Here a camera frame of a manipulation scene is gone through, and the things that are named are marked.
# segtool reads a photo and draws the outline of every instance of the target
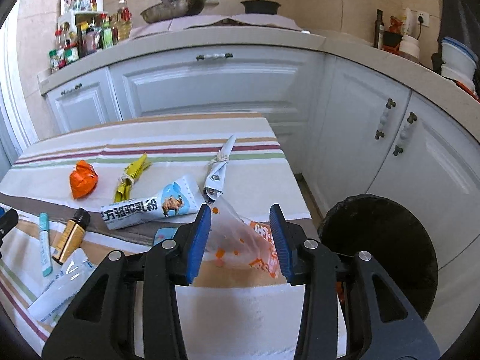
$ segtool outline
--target maroon stripe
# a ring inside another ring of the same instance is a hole
[[[241,152],[247,150],[279,150],[280,145],[270,144],[270,145],[250,145],[250,146],[234,146],[233,152]],[[16,165],[20,164],[31,164],[39,161],[52,161],[68,158],[77,158],[77,157],[97,157],[99,155],[142,155],[143,153],[147,154],[181,154],[181,153],[201,153],[201,152],[217,152],[221,150],[221,147],[180,147],[180,148],[169,148],[169,149],[147,149],[147,150],[121,150],[121,151],[95,151],[87,153],[76,153],[76,154],[66,154],[58,155],[51,157],[42,157],[36,158],[33,160],[19,160],[16,161]]]
[[[0,288],[2,289],[3,293],[8,298],[8,300],[10,301],[10,303],[15,307],[16,311],[18,311],[18,313],[21,315],[23,320],[27,322],[28,326],[30,326],[32,330],[35,333],[37,333],[37,336],[39,336],[43,341],[46,341],[48,337],[45,334],[43,334],[43,332],[30,320],[30,318],[28,318],[28,316],[25,314],[22,308],[17,304],[15,299],[12,297],[12,295],[10,295],[8,290],[3,286],[1,282],[0,282]]]

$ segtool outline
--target camel milk powder packet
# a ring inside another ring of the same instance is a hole
[[[157,221],[176,215],[195,214],[205,203],[195,179],[184,175],[165,186],[157,196],[130,199],[100,208],[109,230]]]

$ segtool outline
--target teal marker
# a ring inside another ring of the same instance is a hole
[[[40,260],[42,262],[42,274],[46,278],[52,273],[52,258],[50,256],[50,240],[49,240],[49,215],[45,212],[40,214],[40,222],[38,225],[40,230]]]

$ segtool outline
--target silver screw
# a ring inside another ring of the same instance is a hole
[[[304,243],[303,246],[306,247],[307,249],[317,249],[318,247],[318,242],[315,241],[314,239],[307,239]]]
[[[166,239],[162,242],[163,249],[173,249],[177,246],[177,243],[172,239]]]
[[[360,260],[363,260],[363,261],[370,261],[371,260],[371,254],[369,252],[367,252],[366,250],[359,251],[358,256],[360,257]]]
[[[110,252],[109,260],[110,261],[118,261],[118,260],[120,260],[121,256],[122,256],[122,254],[118,250],[114,250],[114,251]]]

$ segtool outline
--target plastic bag with orange dots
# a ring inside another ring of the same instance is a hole
[[[211,208],[205,258],[215,260],[218,267],[256,268],[278,277],[280,265],[270,226],[241,218],[223,197]]]
[[[74,199],[82,198],[92,192],[97,186],[98,175],[89,163],[84,160],[77,162],[70,173],[70,188]]]

